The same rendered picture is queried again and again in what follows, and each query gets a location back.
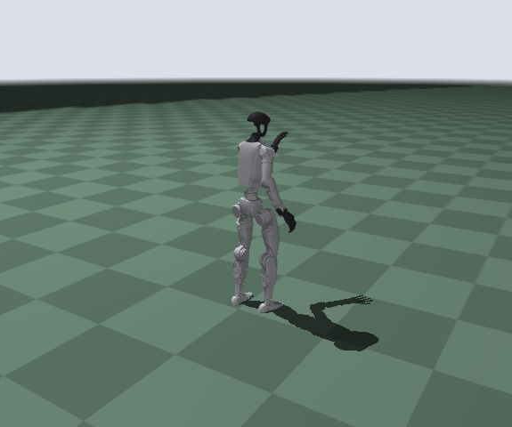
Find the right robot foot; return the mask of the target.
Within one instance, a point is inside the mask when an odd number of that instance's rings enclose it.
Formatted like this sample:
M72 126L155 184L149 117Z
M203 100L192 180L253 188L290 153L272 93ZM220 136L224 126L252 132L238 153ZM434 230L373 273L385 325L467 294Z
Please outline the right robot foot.
M266 302L265 303L261 303L259 308L258 308L258 312L264 313L264 312L267 312L269 310L275 310L275 309L281 307L282 305L283 305L282 302L273 302L273 301L272 301L272 304L269 305L269 306L266 305Z

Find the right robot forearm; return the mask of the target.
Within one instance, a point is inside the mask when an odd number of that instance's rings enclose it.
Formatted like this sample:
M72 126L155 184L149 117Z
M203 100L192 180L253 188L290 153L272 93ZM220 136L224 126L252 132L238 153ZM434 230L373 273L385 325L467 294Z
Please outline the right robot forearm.
M277 192L278 190L276 188L275 180L273 179L273 177L269 178L268 183L269 183L270 188L266 191L266 193L272 202L272 206L274 207L275 212L276 212L277 208L279 208L282 212L284 212L285 206L281 202L280 196Z

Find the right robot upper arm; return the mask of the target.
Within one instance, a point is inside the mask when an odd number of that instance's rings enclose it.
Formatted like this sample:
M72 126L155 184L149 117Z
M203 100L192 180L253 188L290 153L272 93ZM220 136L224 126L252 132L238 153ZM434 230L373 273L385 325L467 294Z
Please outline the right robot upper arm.
M275 156L275 151L273 148L270 148L265 145L260 146L259 155L262 158L262 180L261 185L267 189L269 187L268 180L272 173L272 164L273 164L273 158Z

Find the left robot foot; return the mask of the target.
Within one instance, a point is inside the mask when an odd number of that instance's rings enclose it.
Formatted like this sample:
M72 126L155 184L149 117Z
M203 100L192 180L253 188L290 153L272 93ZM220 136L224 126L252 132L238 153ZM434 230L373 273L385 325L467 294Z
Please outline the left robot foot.
M236 296L232 297L232 305L239 305L242 302L251 298L252 296L253 296L252 293L242 293L242 296L240 296L240 297L238 297L238 294L236 294Z

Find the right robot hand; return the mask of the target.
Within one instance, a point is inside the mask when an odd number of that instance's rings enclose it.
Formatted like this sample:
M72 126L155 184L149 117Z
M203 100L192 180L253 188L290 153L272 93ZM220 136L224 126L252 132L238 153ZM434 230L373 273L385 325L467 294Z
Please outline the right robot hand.
M291 231L293 231L296 227L296 221L294 220L294 215L290 212L288 212L288 209L285 207L285 210L284 212L282 212L279 208L276 209L276 212L280 215L280 216L283 216L284 217L284 220L285 222L288 224L289 226L289 233Z

